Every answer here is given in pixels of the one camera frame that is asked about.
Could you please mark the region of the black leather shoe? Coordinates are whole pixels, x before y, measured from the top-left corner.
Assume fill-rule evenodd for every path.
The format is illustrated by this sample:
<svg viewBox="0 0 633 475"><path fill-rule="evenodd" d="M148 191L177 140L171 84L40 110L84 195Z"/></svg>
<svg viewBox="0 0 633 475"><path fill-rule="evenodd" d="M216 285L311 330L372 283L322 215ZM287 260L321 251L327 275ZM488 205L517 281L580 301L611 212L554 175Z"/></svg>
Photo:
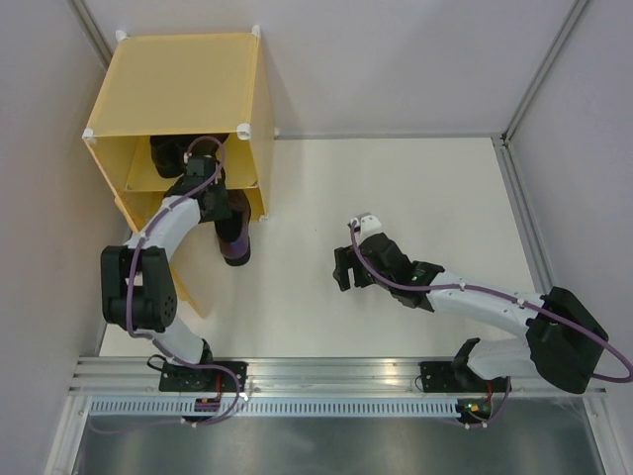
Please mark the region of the black leather shoe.
<svg viewBox="0 0 633 475"><path fill-rule="evenodd" d="M149 138L152 163L162 178L176 178L184 173L184 153L188 147L184 136L151 136Z"/></svg>

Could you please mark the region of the purple loafer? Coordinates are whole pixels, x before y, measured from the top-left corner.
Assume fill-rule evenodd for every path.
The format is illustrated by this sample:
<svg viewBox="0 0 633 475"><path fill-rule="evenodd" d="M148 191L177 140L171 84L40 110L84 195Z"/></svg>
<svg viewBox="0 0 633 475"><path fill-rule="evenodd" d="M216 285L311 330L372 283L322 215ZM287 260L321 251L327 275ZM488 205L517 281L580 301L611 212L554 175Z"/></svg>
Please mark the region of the purple loafer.
<svg viewBox="0 0 633 475"><path fill-rule="evenodd" d="M251 255L249 236L251 206L243 190L228 191L228 206L230 216L215 222L220 253L227 265L243 266L249 261Z"/></svg>

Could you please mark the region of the black pointed loafer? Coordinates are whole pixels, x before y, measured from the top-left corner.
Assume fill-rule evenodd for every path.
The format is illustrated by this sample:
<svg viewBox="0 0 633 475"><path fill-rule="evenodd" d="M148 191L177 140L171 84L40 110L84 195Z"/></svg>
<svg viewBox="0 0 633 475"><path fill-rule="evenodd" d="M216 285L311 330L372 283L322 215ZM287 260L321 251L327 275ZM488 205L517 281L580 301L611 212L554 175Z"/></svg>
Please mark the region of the black pointed loafer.
<svg viewBox="0 0 633 475"><path fill-rule="evenodd" d="M196 137L188 147L190 156L210 156L216 157L216 153L221 145L226 142L229 134L210 134Z"/></svg>

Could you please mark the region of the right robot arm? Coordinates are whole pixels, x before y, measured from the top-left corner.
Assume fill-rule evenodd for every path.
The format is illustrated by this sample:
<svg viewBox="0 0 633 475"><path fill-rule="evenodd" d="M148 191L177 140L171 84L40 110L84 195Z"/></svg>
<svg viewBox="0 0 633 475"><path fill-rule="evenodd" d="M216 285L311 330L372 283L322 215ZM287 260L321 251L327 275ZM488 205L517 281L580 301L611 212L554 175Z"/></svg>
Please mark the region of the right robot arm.
<svg viewBox="0 0 633 475"><path fill-rule="evenodd" d="M444 267L410 260L385 234L333 252L340 291L378 285L411 309L456 314L509 333L508 339L467 339L446 363L450 388L502 391L512 377L540 376L571 394L583 393L607 333L569 290L546 295L483 291Z"/></svg>

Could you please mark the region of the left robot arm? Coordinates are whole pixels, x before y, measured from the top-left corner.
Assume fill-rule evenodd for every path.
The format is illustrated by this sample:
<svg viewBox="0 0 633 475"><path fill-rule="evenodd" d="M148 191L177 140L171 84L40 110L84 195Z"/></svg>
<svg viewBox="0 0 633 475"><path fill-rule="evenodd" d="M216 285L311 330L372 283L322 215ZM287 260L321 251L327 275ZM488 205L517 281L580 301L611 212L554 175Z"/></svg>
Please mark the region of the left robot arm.
<svg viewBox="0 0 633 475"><path fill-rule="evenodd" d="M216 368L209 344L179 317L170 261L190 231L230 215L223 163L193 155L141 231L122 245L105 247L100 256L105 321L152 342L182 365L182 381L196 392L214 385Z"/></svg>

